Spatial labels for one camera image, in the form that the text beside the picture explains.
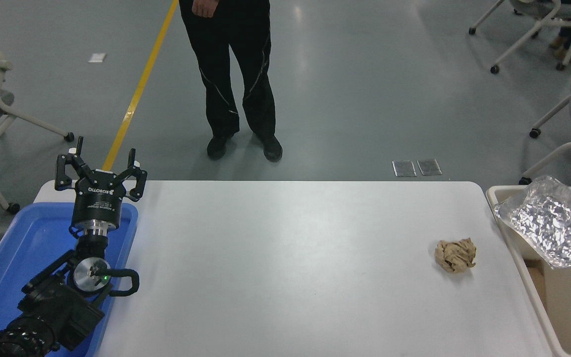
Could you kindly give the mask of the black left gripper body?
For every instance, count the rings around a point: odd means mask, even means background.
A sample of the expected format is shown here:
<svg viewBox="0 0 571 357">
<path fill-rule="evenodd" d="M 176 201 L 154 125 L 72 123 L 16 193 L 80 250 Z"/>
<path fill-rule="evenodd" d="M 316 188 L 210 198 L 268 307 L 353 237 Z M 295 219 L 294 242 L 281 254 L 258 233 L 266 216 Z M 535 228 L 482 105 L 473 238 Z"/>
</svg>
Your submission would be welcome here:
<svg viewBox="0 0 571 357">
<path fill-rule="evenodd" d="M 102 170 L 93 170 L 90 176 L 82 171 L 77 174 L 71 226 L 89 229 L 93 221 L 100 221 L 107 229 L 118 229 L 125 189 L 121 183 L 113 183 L 117 174 Z"/>
</svg>

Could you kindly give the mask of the person's right hand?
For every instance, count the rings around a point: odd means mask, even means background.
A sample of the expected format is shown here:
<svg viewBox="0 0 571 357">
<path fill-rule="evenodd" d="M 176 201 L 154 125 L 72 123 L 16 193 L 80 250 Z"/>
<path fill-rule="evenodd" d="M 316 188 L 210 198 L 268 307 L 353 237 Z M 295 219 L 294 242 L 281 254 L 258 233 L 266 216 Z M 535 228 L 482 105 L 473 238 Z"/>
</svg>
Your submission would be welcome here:
<svg viewBox="0 0 571 357">
<path fill-rule="evenodd" d="M 213 18 L 219 3 L 219 0 L 194 0 L 192 13 L 202 18 Z"/>
</svg>

